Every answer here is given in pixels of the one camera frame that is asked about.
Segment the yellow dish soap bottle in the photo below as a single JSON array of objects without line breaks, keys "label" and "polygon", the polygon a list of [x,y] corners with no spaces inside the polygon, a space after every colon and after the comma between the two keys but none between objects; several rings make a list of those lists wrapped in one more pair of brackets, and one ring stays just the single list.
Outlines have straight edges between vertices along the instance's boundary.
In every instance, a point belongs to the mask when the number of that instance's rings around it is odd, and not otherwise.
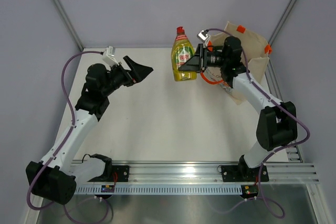
[{"label": "yellow dish soap bottle", "polygon": [[194,55],[194,48],[185,34],[182,26],[176,29],[176,37],[171,51],[173,77],[176,82],[195,80],[194,72],[179,71],[179,67],[185,64]]}]

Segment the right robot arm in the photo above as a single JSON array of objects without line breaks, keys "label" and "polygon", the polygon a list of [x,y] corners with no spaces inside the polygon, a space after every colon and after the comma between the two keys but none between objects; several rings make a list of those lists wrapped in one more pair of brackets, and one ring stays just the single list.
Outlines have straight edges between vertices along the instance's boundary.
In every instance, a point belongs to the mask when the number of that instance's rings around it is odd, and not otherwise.
[{"label": "right robot arm", "polygon": [[199,44],[195,54],[178,69],[203,73],[208,67],[218,68],[222,80],[242,93],[258,113],[257,141],[248,153],[240,157],[237,165],[238,176],[250,180],[269,154],[297,139],[298,130],[295,105],[282,102],[262,88],[242,63],[244,53],[240,39],[229,36],[220,51],[209,51]]}]

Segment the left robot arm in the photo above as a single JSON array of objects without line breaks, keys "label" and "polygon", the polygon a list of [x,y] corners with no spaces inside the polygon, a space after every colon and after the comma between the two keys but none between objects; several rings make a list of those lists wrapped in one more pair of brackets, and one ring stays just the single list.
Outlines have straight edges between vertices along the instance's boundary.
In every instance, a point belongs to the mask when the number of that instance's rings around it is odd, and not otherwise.
[{"label": "left robot arm", "polygon": [[88,161],[74,170],[70,167],[79,147],[108,108],[109,95],[121,86],[131,87],[140,83],[153,72],[153,68],[138,64],[128,56],[123,59],[129,66],[128,70],[118,62],[109,68],[101,63],[88,68],[81,96],[75,106],[70,106],[70,125],[40,161],[31,161],[27,165],[29,189],[26,201],[31,209],[36,209],[31,195],[65,205],[75,194],[77,185],[118,180],[112,159],[101,154],[90,155]]}]

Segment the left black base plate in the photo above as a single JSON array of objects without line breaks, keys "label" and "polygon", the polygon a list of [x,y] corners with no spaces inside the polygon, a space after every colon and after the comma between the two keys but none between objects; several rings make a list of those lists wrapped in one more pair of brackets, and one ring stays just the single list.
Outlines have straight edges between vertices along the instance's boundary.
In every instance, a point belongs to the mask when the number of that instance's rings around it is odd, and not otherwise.
[{"label": "left black base plate", "polygon": [[126,183],[129,180],[129,170],[130,166],[128,165],[108,165],[101,175],[101,179],[103,182]]}]

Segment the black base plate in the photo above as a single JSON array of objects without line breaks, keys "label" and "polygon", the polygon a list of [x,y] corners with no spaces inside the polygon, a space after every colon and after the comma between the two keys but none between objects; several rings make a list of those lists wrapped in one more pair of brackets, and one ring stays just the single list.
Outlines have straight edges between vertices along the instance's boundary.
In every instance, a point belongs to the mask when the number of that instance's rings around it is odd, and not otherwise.
[{"label": "black base plate", "polygon": [[130,166],[128,165],[108,165],[101,175],[101,179],[103,182],[126,183],[129,180],[129,170]]},{"label": "black base plate", "polygon": [[221,165],[220,173],[223,182],[269,182],[267,167],[263,166],[261,170],[260,179],[258,179],[260,167],[247,168],[242,172],[238,165]]}]

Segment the aluminium mounting rail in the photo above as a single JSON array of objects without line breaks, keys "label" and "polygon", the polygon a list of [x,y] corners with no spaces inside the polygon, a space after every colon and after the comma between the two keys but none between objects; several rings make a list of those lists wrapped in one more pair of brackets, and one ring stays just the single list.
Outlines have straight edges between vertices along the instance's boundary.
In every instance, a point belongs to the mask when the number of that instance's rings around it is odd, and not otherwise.
[{"label": "aluminium mounting rail", "polygon": [[[221,184],[220,166],[228,162],[113,161],[128,165],[129,184],[177,185]],[[319,176],[310,163],[267,163],[270,184],[318,184]]]}]

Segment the left aluminium frame post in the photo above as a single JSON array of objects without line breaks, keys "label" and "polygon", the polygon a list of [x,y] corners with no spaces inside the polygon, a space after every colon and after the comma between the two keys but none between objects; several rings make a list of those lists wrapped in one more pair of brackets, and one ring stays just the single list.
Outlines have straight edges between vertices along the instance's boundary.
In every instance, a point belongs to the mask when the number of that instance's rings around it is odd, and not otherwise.
[{"label": "left aluminium frame post", "polygon": [[70,34],[71,38],[73,39],[74,43],[76,44],[77,48],[80,51],[83,51],[84,45],[76,32],[65,8],[64,5],[62,4],[61,0],[51,0],[53,6],[55,7],[58,15],[60,16],[64,26],[66,27],[68,33]]}]

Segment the aluminium frame post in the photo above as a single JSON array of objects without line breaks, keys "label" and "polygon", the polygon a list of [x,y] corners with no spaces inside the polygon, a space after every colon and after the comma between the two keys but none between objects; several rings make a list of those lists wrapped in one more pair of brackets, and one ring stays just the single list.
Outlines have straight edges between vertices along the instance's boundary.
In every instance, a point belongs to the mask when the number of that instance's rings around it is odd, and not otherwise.
[{"label": "aluminium frame post", "polygon": [[70,34],[71,38],[73,39],[74,43],[76,44],[77,48],[80,51],[83,51],[84,45],[76,32],[65,8],[64,5],[62,4],[61,0],[51,0],[53,6],[55,7],[58,15],[60,16],[64,26],[66,27],[68,33]]},{"label": "aluminium frame post", "polygon": [[269,44],[272,47],[276,38],[278,37],[280,31],[282,30],[283,26],[285,25],[287,19],[289,18],[291,12],[293,11],[296,3],[298,2],[298,0],[289,0],[289,2],[287,3],[284,11],[282,12],[273,32],[271,33],[271,36],[269,38]]}]

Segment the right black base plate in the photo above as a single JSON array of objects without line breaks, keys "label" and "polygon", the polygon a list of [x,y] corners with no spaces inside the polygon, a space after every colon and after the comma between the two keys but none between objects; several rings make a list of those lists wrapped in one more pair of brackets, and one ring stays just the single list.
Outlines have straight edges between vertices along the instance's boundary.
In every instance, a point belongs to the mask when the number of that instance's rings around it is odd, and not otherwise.
[{"label": "right black base plate", "polygon": [[261,170],[260,179],[258,179],[260,167],[247,168],[242,172],[238,165],[221,165],[220,173],[223,182],[269,182],[267,167],[263,166]]}]

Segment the right aluminium frame post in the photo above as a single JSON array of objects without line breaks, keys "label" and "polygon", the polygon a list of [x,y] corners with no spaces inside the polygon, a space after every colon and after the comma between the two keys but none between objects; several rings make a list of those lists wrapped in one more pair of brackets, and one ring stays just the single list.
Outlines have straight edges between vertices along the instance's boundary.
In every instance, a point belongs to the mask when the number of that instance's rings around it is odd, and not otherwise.
[{"label": "right aluminium frame post", "polygon": [[282,12],[273,32],[271,33],[271,36],[269,38],[269,44],[272,47],[276,38],[278,37],[280,31],[282,30],[283,26],[285,25],[287,19],[289,18],[291,12],[293,11],[296,3],[298,2],[298,0],[289,0],[289,2],[287,3],[284,11]]}]

